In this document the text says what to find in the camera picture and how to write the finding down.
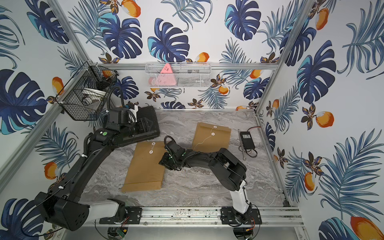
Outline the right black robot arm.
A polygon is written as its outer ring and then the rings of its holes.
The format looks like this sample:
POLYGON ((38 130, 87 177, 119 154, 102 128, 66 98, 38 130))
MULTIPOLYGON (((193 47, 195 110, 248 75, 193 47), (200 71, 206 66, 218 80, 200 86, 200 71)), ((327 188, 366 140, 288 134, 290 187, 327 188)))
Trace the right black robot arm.
POLYGON ((165 143, 166 152, 159 164, 170 171, 181 171, 182 168, 205 168, 212 171, 220 184, 230 191, 233 209, 240 215, 251 211, 246 186, 246 166, 228 149, 221 148, 217 152, 203 153, 192 149, 184 149, 174 140, 165 143))

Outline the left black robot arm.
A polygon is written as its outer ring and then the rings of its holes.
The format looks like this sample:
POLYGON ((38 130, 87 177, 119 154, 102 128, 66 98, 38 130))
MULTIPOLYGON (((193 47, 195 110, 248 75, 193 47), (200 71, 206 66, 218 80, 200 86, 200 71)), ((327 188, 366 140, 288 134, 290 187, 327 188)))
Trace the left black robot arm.
POLYGON ((45 222, 70 231, 84 223, 110 219, 116 223, 127 217, 122 201, 108 199, 93 204, 80 203, 81 195, 101 163, 115 150, 159 137, 160 128, 154 107, 108 111, 104 127, 85 138, 84 152, 65 177, 47 193, 35 197, 36 209, 45 222))

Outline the brown kraft file bag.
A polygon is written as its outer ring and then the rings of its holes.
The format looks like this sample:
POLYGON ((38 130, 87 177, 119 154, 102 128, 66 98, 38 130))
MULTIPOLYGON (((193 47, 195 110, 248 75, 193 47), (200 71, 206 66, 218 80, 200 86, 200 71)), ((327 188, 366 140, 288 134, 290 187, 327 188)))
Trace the brown kraft file bag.
POLYGON ((221 148, 228 149, 231 131, 229 127, 199 122, 196 127, 192 149, 203 153, 217 152, 221 148))
POLYGON ((165 167, 159 162, 165 152, 162 142, 137 143, 121 192, 160 190, 165 167))

